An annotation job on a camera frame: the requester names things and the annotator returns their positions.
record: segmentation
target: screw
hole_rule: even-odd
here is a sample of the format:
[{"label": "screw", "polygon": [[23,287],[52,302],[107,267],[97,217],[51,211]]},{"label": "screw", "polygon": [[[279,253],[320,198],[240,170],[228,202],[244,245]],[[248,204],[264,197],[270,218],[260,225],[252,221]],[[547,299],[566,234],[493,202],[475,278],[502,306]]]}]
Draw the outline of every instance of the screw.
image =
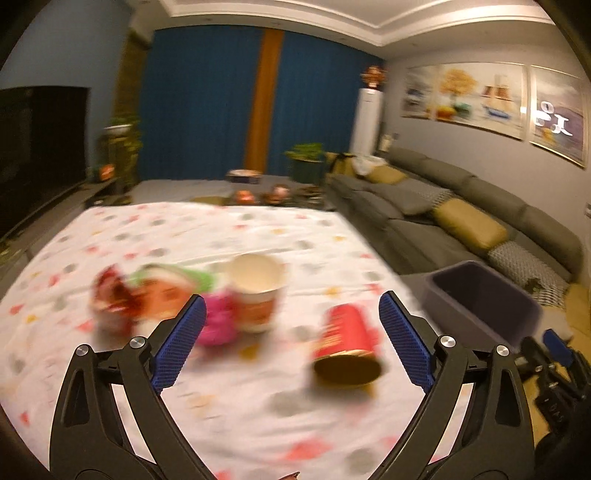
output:
[{"label": "screw", "polygon": [[498,353],[500,356],[508,356],[509,349],[505,345],[498,345],[496,347],[496,353]]},{"label": "screw", "polygon": [[129,346],[131,348],[142,348],[146,344],[146,339],[144,337],[133,337],[129,341]]},{"label": "screw", "polygon": [[450,337],[449,335],[442,336],[440,342],[447,348],[456,346],[456,339],[454,337]]},{"label": "screw", "polygon": [[76,355],[78,356],[85,356],[88,353],[88,345],[80,345],[76,349]]}]

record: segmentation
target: houndstooth pillow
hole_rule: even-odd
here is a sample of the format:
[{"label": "houndstooth pillow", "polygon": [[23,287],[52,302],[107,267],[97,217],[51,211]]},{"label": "houndstooth pillow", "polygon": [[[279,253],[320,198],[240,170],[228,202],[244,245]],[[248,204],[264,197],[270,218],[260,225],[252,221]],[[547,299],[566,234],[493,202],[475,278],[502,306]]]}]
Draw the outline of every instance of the houndstooth pillow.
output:
[{"label": "houndstooth pillow", "polygon": [[558,307],[559,309],[566,309],[564,304],[564,290],[556,285],[534,291],[531,296],[543,307]]},{"label": "houndstooth pillow", "polygon": [[452,198],[453,192],[448,189],[442,189],[434,185],[429,185],[416,179],[405,179],[397,185],[400,189],[414,192],[431,203],[431,208],[441,205],[443,202]]},{"label": "houndstooth pillow", "polygon": [[491,266],[524,288],[537,279],[541,289],[556,288],[564,293],[569,284],[542,260],[515,242],[505,242],[488,252]]}]

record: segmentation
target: white cloth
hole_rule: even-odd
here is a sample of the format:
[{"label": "white cloth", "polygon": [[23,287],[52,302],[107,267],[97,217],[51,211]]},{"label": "white cloth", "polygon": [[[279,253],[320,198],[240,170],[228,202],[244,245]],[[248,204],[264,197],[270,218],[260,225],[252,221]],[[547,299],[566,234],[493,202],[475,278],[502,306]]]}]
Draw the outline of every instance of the white cloth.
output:
[{"label": "white cloth", "polygon": [[351,159],[351,163],[355,173],[362,177],[369,175],[375,167],[387,164],[383,158],[372,155],[357,155]]},{"label": "white cloth", "polygon": [[[85,211],[25,268],[0,303],[0,401],[46,466],[51,421],[77,345],[119,348],[94,328],[92,281],[118,264],[130,274],[154,261],[220,273],[234,255],[266,252],[288,267],[288,287],[260,343],[244,336],[215,353],[195,349],[162,398],[185,437],[218,478],[366,480],[423,398],[381,330],[378,300],[394,290],[421,315],[409,289],[337,213],[267,207],[153,203]],[[355,302],[381,332],[385,372],[372,391],[310,386],[314,340],[325,311]],[[123,389],[114,386],[130,441],[151,459]],[[460,398],[436,455],[459,430]]]}]

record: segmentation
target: pink crumpled object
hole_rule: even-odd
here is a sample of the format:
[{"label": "pink crumpled object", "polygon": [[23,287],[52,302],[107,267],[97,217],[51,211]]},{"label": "pink crumpled object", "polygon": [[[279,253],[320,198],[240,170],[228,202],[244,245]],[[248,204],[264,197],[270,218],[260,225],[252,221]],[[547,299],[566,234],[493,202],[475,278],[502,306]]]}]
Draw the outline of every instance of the pink crumpled object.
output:
[{"label": "pink crumpled object", "polygon": [[234,327],[232,303],[228,294],[202,295],[207,306],[205,326],[197,337],[197,345],[219,346],[233,342],[238,332]]}]

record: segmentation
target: painting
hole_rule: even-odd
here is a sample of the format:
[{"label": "painting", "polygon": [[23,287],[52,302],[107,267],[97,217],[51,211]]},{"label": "painting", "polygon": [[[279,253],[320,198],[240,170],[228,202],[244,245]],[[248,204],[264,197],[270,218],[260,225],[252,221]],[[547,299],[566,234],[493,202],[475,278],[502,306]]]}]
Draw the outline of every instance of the painting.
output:
[{"label": "painting", "polygon": [[531,83],[531,142],[586,168],[586,122],[580,79],[532,67]]},{"label": "painting", "polygon": [[523,140],[527,106],[525,67],[516,63],[441,66],[436,119]]},{"label": "painting", "polygon": [[431,118],[433,111],[433,87],[437,81],[438,67],[412,67],[407,69],[402,116]]}]

